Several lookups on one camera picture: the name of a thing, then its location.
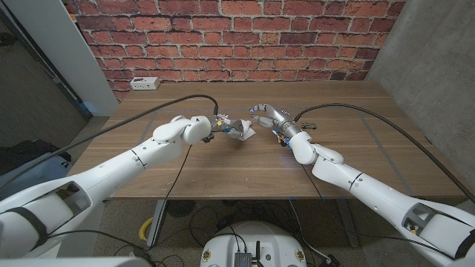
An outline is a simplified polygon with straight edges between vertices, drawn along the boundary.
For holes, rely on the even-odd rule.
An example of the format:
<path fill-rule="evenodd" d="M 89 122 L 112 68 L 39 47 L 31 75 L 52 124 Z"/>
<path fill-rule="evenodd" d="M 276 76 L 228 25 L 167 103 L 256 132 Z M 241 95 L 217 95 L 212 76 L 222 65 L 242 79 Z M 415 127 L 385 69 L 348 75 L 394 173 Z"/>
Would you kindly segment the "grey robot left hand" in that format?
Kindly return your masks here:
<path fill-rule="evenodd" d="M 215 133 L 223 132 L 233 139 L 238 139 L 244 135 L 244 126 L 240 119 L 233 119 L 227 114 L 218 114 L 208 117 L 211 125 L 209 137 L 213 138 Z"/>

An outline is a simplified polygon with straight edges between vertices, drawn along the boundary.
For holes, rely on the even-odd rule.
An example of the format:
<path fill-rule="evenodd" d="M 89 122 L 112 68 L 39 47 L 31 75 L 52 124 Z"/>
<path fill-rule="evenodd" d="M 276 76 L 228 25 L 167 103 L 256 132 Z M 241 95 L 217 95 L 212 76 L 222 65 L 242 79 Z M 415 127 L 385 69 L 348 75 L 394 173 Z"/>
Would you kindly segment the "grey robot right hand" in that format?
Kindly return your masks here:
<path fill-rule="evenodd" d="M 249 110 L 252 118 L 265 128 L 277 128 L 286 138 L 291 139 L 301 132 L 288 112 L 268 104 L 258 104 Z"/>

